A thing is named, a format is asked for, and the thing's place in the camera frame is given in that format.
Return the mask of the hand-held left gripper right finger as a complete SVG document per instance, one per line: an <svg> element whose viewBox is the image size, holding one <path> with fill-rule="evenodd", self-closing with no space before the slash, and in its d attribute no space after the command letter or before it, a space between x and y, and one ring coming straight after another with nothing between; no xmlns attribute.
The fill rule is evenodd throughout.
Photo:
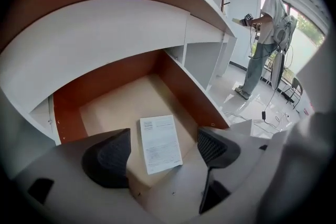
<svg viewBox="0 0 336 224"><path fill-rule="evenodd" d="M258 223L275 174L274 141L200 127L197 148L206 179L197 214L185 223Z"/></svg>

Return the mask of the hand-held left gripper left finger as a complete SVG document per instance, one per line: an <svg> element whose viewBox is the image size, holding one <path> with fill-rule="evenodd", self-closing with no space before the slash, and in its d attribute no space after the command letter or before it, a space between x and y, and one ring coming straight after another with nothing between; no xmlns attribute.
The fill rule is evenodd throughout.
<svg viewBox="0 0 336 224"><path fill-rule="evenodd" d="M130 130L86 137L50 149L14 179L52 223L145 223L127 178Z"/></svg>

